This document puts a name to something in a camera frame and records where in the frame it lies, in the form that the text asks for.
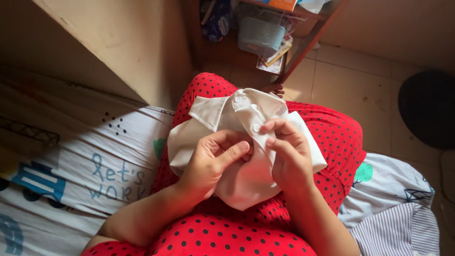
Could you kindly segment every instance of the person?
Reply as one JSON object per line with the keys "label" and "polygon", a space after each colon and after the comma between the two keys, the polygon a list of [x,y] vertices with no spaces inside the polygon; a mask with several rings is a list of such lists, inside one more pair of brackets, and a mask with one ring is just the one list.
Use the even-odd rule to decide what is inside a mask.
{"label": "person", "polygon": [[[195,97],[226,97],[236,90],[218,75],[197,75],[180,100],[172,128],[191,118]],[[267,90],[282,94],[279,85]],[[361,127],[326,107],[286,104],[289,112],[298,111],[317,142],[328,163],[322,171],[313,175],[301,132],[285,119],[267,120],[260,130],[275,131],[267,147],[282,158],[272,175],[283,190],[239,211],[212,195],[227,166],[250,159],[254,149],[247,134],[222,130],[200,139],[181,178],[169,168],[165,147],[152,194],[110,216],[82,255],[358,256],[337,213],[366,156]]]}

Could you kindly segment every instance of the white button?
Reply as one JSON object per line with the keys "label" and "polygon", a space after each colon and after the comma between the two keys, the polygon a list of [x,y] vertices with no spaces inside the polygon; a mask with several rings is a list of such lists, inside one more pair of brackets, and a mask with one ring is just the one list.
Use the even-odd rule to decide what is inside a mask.
{"label": "white button", "polygon": [[253,132],[258,133],[260,128],[261,128],[261,126],[259,124],[254,124],[253,125]]}

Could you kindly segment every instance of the purple striped cloth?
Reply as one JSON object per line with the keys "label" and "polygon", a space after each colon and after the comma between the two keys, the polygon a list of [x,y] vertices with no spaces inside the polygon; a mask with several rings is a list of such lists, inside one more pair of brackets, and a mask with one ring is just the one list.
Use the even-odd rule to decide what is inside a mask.
{"label": "purple striped cloth", "polygon": [[363,256],[439,255],[439,229],[430,209],[416,203],[392,207],[351,229]]}

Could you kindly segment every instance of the red polka dot clothing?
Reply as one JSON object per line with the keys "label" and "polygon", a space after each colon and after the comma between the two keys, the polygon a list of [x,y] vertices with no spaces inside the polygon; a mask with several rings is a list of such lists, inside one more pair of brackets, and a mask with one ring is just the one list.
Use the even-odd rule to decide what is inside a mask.
{"label": "red polka dot clothing", "polygon": [[[237,88],[212,74],[197,75],[184,92],[172,128],[189,120],[196,96],[225,97]],[[286,102],[289,112],[298,111],[318,144],[328,166],[314,175],[314,182],[335,214],[349,193],[355,171],[366,153],[362,129],[352,118],[318,105]],[[167,146],[152,192],[178,181],[169,167]],[[292,233],[286,201],[280,193],[245,211],[227,206],[218,197],[198,204],[193,212],[171,223],[147,248],[121,242],[101,243],[82,255],[316,255],[311,246]]]}

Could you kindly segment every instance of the small white shirt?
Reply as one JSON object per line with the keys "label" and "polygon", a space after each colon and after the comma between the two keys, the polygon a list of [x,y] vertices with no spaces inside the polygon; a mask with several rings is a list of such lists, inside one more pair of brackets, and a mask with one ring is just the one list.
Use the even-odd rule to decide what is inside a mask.
{"label": "small white shirt", "polygon": [[226,168],[215,189],[215,194],[235,209],[245,210],[282,190],[272,178],[275,152],[265,147],[266,139],[275,137],[275,133],[259,133],[259,128],[268,119],[285,118],[305,135],[313,173],[327,166],[303,119],[297,112],[289,114],[286,102],[274,94],[247,88],[237,90],[229,97],[196,97],[189,115],[192,119],[172,129],[167,141],[170,167],[179,177],[199,139],[224,129],[242,131],[253,138],[251,160],[243,165],[236,162]]}

